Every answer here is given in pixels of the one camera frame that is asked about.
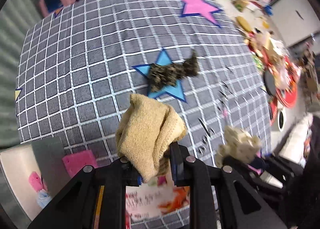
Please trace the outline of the beige knitted cloth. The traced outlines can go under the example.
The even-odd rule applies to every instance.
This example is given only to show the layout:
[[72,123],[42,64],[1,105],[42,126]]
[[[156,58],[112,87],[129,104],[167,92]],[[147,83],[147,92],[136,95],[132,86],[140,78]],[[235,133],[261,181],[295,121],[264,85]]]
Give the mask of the beige knitted cloth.
[[164,153],[186,133],[185,122],[172,106],[131,94],[116,131],[117,154],[127,158],[147,183],[167,173],[169,161]]

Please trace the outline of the cream dotted soft cloth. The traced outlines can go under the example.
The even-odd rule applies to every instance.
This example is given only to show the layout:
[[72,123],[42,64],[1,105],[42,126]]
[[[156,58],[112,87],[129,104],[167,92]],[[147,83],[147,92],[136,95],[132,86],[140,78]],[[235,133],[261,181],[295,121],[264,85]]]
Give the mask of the cream dotted soft cloth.
[[225,144],[220,144],[214,160],[218,168],[223,166],[223,159],[231,156],[245,164],[250,164],[261,149],[259,137],[250,135],[247,131],[231,126],[225,126]]

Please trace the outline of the pink foam sponge block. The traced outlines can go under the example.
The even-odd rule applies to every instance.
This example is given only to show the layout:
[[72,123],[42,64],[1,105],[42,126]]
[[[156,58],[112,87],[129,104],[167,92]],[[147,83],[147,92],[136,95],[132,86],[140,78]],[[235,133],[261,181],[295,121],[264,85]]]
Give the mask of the pink foam sponge block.
[[91,150],[84,150],[78,153],[66,155],[62,158],[62,161],[71,178],[87,165],[98,168],[97,161]]

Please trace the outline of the leopard print scrunchie cloth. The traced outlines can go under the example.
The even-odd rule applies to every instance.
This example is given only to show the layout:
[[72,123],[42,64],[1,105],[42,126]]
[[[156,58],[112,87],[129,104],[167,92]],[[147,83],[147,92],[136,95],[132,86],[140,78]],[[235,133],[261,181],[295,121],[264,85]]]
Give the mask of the leopard print scrunchie cloth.
[[191,56],[183,63],[170,63],[168,65],[152,63],[148,73],[150,91],[159,92],[167,86],[175,87],[178,80],[197,76],[198,70],[199,64],[195,49],[191,50]]

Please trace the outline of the light blue fluffy cloth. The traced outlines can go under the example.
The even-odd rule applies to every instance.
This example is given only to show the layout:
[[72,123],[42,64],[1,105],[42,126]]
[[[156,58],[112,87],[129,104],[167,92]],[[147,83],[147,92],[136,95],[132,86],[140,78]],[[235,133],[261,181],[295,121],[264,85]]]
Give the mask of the light blue fluffy cloth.
[[37,193],[37,204],[44,209],[49,202],[52,200],[52,197],[48,194],[48,192],[44,189],[38,191]]

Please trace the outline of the pink black striped ball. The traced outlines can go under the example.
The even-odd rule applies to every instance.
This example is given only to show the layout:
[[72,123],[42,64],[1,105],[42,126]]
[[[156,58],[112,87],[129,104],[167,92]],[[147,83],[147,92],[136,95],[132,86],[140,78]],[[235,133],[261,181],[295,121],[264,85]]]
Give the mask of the pink black striped ball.
[[37,174],[35,171],[31,172],[29,175],[28,182],[35,192],[38,192],[42,189],[46,191],[48,190],[43,177]]

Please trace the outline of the printed paper sheet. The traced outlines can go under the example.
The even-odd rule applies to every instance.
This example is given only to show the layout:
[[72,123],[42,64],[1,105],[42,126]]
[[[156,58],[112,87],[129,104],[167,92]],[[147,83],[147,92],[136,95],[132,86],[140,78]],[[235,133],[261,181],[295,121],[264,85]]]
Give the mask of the printed paper sheet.
[[189,205],[190,188],[177,187],[167,174],[126,187],[126,211],[133,222],[169,214]]

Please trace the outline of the white cardboard storage box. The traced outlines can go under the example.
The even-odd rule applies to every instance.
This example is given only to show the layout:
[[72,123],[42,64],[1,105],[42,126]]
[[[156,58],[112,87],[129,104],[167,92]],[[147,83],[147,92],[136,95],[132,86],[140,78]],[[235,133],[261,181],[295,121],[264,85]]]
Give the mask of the white cardboard storage box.
[[70,180],[58,137],[26,142],[1,152],[1,168],[15,199],[30,220]]

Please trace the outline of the grey checked star rug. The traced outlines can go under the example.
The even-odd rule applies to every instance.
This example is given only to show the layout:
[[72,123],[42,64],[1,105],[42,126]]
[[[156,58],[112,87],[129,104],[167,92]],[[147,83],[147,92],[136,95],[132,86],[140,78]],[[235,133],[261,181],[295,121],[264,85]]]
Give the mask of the grey checked star rug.
[[266,94],[252,53],[224,11],[217,24],[181,16],[181,0],[82,0],[26,33],[17,86],[21,142],[59,137],[67,154],[89,149],[98,163],[116,159],[115,132],[131,94],[146,94],[135,66],[155,63],[161,50],[173,62],[196,51],[199,73],[182,92],[163,94],[185,121],[181,140],[208,165],[224,143],[226,124],[261,139],[269,152]]

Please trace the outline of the green pleated curtain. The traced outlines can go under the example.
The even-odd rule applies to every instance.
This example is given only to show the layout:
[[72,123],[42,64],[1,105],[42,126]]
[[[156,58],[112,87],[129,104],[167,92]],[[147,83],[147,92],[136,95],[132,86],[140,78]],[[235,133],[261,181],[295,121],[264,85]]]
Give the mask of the green pleated curtain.
[[1,149],[19,144],[16,77],[25,35],[42,19],[32,0],[7,0],[1,8]]

